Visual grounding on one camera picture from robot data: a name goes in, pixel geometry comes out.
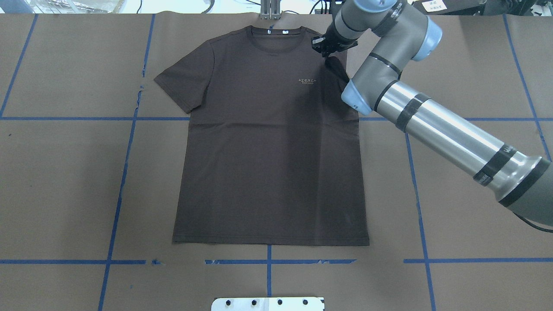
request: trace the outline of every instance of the cable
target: cable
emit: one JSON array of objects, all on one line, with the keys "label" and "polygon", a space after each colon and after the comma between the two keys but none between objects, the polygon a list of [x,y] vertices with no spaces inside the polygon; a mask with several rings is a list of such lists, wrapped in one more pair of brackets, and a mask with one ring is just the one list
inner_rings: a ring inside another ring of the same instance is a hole
[{"label": "cable", "polygon": [[215,0],[211,0],[207,10],[203,11],[201,14],[206,14],[207,12],[209,12],[213,8],[214,4],[215,4]]},{"label": "cable", "polygon": [[520,218],[523,222],[527,223],[530,227],[534,228],[534,229],[538,229],[540,231],[543,231],[543,232],[549,232],[549,233],[553,233],[553,230],[552,229],[546,229],[546,228],[542,228],[542,227],[539,227],[539,226],[536,226],[534,224],[532,224],[530,221],[528,221],[528,219],[516,214],[516,213],[513,213],[515,214],[516,217]]},{"label": "cable", "polygon": [[318,4],[319,2],[321,2],[321,1],[322,1],[322,0],[319,0],[319,1],[315,2],[315,4],[313,4],[313,7],[311,8],[311,11],[309,11],[309,14],[311,14],[311,13],[313,12],[313,10],[314,10],[315,7],[317,6],[317,4]]}]

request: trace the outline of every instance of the white sticker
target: white sticker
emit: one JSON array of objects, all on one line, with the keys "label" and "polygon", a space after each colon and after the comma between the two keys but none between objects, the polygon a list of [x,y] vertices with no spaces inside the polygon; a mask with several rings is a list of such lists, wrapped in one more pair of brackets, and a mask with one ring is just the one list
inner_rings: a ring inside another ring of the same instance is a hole
[{"label": "white sticker", "polygon": [[447,6],[444,4],[443,0],[426,1],[422,3],[422,6],[427,12],[447,10]]}]

